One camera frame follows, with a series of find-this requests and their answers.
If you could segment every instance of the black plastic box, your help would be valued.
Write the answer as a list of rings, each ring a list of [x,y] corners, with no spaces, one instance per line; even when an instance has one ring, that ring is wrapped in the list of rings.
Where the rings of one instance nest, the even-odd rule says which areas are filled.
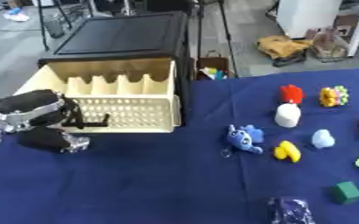
[[[177,64],[176,95],[183,122],[189,103],[190,61],[187,15],[180,11],[132,17],[94,17],[85,20],[55,50],[39,60],[127,60],[173,58]]]

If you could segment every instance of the blue plush toy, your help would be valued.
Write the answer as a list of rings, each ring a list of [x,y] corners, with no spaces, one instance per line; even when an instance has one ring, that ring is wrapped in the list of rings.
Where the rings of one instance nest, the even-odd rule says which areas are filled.
[[[229,126],[227,140],[238,150],[250,151],[256,154],[263,154],[263,149],[253,146],[253,143],[260,144],[264,141],[264,133],[253,125],[236,129],[234,125]]]

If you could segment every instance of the navy blue tablecloth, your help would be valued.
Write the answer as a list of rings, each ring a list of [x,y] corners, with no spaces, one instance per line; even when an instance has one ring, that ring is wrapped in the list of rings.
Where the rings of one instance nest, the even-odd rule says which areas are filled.
[[[306,93],[295,129],[273,122],[278,88]],[[323,87],[344,85],[348,106],[321,108]],[[317,223],[359,223],[359,201],[334,204],[327,188],[342,181],[359,187],[359,70],[282,73],[225,81],[197,81],[186,127],[172,134],[107,134],[89,150],[54,155],[16,145],[0,147],[0,224],[236,224],[269,223],[270,197],[308,200]],[[221,156],[229,124],[254,124],[266,133],[263,155]],[[315,150],[311,135],[328,129],[329,150]],[[298,164],[277,161],[280,141],[297,144]]]

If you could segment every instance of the white toy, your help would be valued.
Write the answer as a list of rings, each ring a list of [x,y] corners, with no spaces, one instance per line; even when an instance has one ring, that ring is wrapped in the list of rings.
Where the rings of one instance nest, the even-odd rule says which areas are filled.
[[[312,136],[312,144],[317,149],[334,146],[334,138],[327,129],[319,129]]]
[[[284,128],[294,128],[298,125],[301,111],[297,104],[284,103],[277,109],[275,122]]]

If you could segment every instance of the green block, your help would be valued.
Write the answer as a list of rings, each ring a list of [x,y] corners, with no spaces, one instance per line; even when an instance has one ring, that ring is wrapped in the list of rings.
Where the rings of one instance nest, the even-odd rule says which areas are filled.
[[[342,182],[333,188],[334,200],[339,204],[349,204],[359,200],[359,189],[349,182]]]

